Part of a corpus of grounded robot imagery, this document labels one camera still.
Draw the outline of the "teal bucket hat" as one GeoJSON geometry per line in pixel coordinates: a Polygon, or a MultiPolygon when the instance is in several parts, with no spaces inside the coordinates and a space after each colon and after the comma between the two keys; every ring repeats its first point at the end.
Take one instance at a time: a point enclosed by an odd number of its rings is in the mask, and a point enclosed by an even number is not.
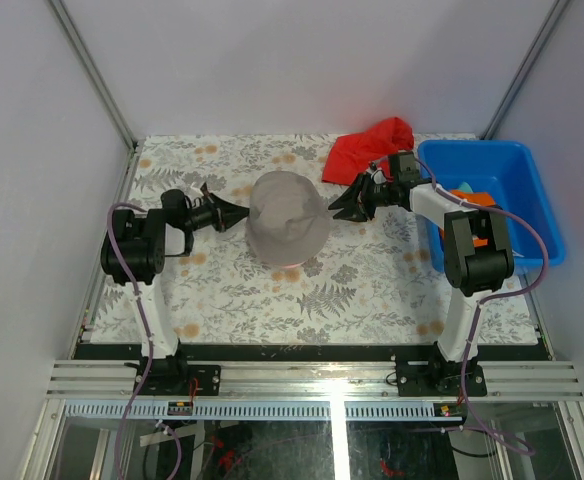
{"type": "Polygon", "coordinates": [[[463,194],[463,195],[468,195],[468,194],[473,194],[474,191],[472,189],[472,187],[467,183],[467,182],[462,182],[456,189],[455,191],[458,194],[463,194]]]}

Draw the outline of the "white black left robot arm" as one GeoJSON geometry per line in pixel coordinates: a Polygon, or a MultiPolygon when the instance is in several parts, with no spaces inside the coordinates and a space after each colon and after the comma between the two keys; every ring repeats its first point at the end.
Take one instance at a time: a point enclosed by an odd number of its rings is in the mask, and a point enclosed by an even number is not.
{"type": "Polygon", "coordinates": [[[110,207],[101,269],[134,304],[144,358],[168,359],[179,349],[160,286],[166,260],[190,256],[196,231],[211,227],[224,233],[248,215],[248,208],[221,199],[206,185],[196,199],[180,189],[167,190],[158,208],[129,203],[110,207]]]}

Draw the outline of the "pink bucket hat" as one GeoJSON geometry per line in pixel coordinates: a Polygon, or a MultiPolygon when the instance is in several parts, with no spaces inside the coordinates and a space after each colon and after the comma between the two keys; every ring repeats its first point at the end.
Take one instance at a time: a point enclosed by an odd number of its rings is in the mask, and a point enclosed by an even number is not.
{"type": "Polygon", "coordinates": [[[279,268],[283,269],[294,269],[302,266],[307,260],[296,262],[296,263],[286,263],[284,265],[280,265],[279,268]]]}

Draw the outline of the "orange hat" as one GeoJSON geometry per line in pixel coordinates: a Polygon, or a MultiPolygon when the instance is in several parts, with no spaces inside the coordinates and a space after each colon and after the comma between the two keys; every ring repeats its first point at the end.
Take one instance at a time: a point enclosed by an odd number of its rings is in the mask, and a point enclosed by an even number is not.
{"type": "MultiPolygon", "coordinates": [[[[462,200],[466,200],[469,203],[487,206],[487,207],[496,207],[497,204],[493,197],[487,192],[478,192],[474,193],[473,191],[465,191],[463,189],[453,189],[450,193],[462,200]]],[[[482,239],[476,235],[473,236],[473,245],[475,247],[483,247],[488,244],[487,239],[482,239]]]]}

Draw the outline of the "grey bucket hat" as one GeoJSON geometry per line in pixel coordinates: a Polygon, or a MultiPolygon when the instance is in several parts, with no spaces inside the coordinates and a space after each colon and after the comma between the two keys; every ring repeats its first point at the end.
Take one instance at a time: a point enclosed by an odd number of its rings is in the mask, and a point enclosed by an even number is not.
{"type": "Polygon", "coordinates": [[[308,178],[272,171],[253,185],[246,239],[260,261],[279,267],[309,260],[325,246],[330,228],[325,201],[308,178]]]}

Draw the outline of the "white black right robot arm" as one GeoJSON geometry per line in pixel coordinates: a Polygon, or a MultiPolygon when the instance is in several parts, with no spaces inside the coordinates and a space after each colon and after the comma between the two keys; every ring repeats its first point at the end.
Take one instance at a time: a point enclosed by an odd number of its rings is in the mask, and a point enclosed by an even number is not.
{"type": "Polygon", "coordinates": [[[433,175],[422,177],[411,152],[390,154],[384,160],[387,171],[372,162],[331,204],[301,175],[266,173],[254,184],[248,206],[214,201],[214,227],[224,231],[244,221],[250,248],[260,260],[296,267],[324,247],[332,220],[368,222],[377,209],[397,206],[435,224],[443,234],[444,274],[452,298],[436,343],[441,361],[428,369],[427,378],[435,392],[450,394],[464,380],[457,363],[476,354],[482,301],[514,271],[505,213],[453,194],[433,175]]]}

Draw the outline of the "red cloth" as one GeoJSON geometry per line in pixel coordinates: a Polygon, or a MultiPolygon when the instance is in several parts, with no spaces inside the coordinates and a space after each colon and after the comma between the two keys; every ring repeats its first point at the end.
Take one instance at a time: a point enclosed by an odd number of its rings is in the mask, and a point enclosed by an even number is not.
{"type": "Polygon", "coordinates": [[[414,145],[413,130],[407,122],[386,118],[365,131],[338,137],[327,156],[322,181],[349,186],[372,161],[411,151],[414,145]]]}

